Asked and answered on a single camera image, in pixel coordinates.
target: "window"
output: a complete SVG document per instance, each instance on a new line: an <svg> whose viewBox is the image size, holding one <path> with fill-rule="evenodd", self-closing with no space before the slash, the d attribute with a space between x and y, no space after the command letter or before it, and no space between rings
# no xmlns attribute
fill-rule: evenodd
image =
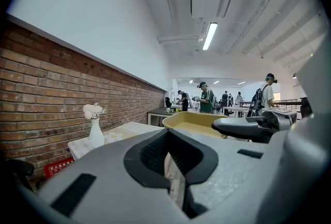
<svg viewBox="0 0 331 224"><path fill-rule="evenodd" d="M280 101L280 93L275 93L274 98L274 101Z"/></svg>

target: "yellow bin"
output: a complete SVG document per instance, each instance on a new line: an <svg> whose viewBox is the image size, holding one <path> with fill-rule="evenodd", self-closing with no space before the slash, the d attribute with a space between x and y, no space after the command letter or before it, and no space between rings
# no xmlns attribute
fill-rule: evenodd
<svg viewBox="0 0 331 224"><path fill-rule="evenodd" d="M179 112L163 119L162 123L165 128L184 129L196 134L226 139L226 135L212 129L212 123L219 118L227 117L214 114Z"/></svg>

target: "white flower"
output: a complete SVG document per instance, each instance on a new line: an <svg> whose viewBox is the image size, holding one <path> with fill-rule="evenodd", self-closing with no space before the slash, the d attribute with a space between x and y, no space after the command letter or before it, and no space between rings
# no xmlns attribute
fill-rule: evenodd
<svg viewBox="0 0 331 224"><path fill-rule="evenodd" d="M90 111L84 112L85 118L86 119L91 119L92 118L92 113Z"/></svg>
<svg viewBox="0 0 331 224"><path fill-rule="evenodd" d="M102 107L99 106L98 103L84 105L83 111L87 119L97 119L100 114L104 113Z"/></svg>

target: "table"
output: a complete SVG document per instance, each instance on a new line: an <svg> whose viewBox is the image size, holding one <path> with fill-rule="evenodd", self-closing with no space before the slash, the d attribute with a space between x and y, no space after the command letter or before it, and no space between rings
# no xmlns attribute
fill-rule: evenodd
<svg viewBox="0 0 331 224"><path fill-rule="evenodd" d="M149 126L136 122L129 122L119 127L115 127L110 130L104 131L103 132L104 144L106 145L123 139L128 139L143 133L153 132L161 129L163 128L156 126ZM70 152L74 160L83 157L86 153L94 149L89 142L89 137L70 141L68 143L68 147L70 149Z"/></svg>
<svg viewBox="0 0 331 224"><path fill-rule="evenodd" d="M248 112L248 108L238 107L238 106L223 106L223 109L227 109L229 111L234 112L234 117L237 117L237 112Z"/></svg>
<svg viewBox="0 0 331 224"><path fill-rule="evenodd" d="M193 112L195 110L193 108L188 108L187 111L188 112ZM175 113L178 113L178 112L173 111L173 112L167 113L166 112L166 107L160 107L160 108L153 109L153 110L147 112L147 115L148 115L147 124L148 125L151 124L152 116L168 117L168 116L171 116Z"/></svg>
<svg viewBox="0 0 331 224"><path fill-rule="evenodd" d="M200 109L200 102L192 101L193 103L193 108L198 108Z"/></svg>

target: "white vase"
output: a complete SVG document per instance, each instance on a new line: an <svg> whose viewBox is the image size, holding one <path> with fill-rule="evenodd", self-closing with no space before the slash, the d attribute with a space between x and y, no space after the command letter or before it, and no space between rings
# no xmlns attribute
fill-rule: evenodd
<svg viewBox="0 0 331 224"><path fill-rule="evenodd" d="M104 145L104 136L99 126L99 119L91 119L91 131L89 132L89 141L92 147L97 148Z"/></svg>

